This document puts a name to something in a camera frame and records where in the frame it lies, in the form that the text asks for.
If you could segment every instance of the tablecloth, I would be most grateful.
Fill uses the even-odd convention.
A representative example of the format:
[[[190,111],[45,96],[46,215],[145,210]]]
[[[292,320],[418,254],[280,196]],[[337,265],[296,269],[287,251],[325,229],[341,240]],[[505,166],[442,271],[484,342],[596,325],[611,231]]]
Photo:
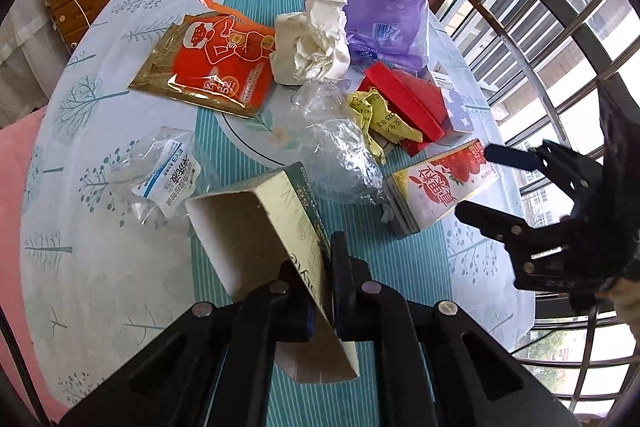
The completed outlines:
[[[216,0],[259,23],[302,9],[303,0]],[[112,184],[113,166],[159,126],[194,130],[223,184],[298,159],[281,124],[293,91],[277,86],[259,120],[245,120],[127,89],[160,36],[196,0],[111,0],[70,58],[36,139],[24,192],[20,270],[38,363],[52,395],[69,406],[140,350],[193,302],[229,302],[197,238],[163,219],[140,225]],[[431,64],[449,71],[483,142],[501,142],[482,94],[455,45],[430,18]],[[385,174],[415,158],[394,150]],[[476,201],[522,214],[513,173]],[[320,202],[329,232],[346,230],[352,255],[373,276],[427,304],[456,300],[511,347],[532,325],[534,298],[513,288],[501,245],[448,216],[395,240],[373,206]],[[358,345],[361,378],[297,385],[274,368],[270,426],[375,425],[372,346]]]

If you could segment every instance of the silver bolt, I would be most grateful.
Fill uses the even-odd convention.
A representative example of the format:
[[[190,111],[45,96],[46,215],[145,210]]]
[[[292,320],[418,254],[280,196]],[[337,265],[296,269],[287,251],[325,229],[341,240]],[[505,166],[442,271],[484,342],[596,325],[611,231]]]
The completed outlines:
[[[196,302],[191,308],[191,312],[193,312],[196,317],[206,317],[207,315],[210,315],[212,311],[213,306],[211,303],[205,301]]]
[[[376,295],[382,291],[382,286],[378,281],[367,281],[362,284],[361,288],[364,293],[371,295]]]
[[[273,281],[269,285],[269,291],[274,295],[282,295],[289,291],[289,284],[286,281],[281,280]]]
[[[458,305],[453,301],[442,301],[438,304],[438,311],[443,315],[449,315],[449,317],[452,317],[458,313]]]

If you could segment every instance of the crumpled white paper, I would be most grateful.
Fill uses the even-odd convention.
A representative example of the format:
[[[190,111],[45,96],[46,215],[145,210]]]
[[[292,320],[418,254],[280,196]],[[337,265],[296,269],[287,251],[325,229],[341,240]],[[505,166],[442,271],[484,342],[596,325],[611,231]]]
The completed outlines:
[[[339,80],[351,59],[344,30],[347,0],[307,0],[304,12],[283,13],[275,21],[271,70],[278,84],[301,86],[307,80]]]

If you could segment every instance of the curtain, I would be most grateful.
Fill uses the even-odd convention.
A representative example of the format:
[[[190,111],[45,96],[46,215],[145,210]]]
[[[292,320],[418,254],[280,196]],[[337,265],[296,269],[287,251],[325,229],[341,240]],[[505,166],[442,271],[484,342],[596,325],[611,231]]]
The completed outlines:
[[[44,0],[15,0],[0,25],[0,127],[47,104],[68,58]]]

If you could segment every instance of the purple plastic package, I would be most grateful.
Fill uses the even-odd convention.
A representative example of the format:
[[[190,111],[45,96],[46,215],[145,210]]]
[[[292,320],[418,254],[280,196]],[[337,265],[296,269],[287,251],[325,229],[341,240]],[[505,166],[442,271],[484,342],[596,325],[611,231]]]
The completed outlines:
[[[419,71],[428,61],[427,0],[347,0],[352,62],[386,60]]]

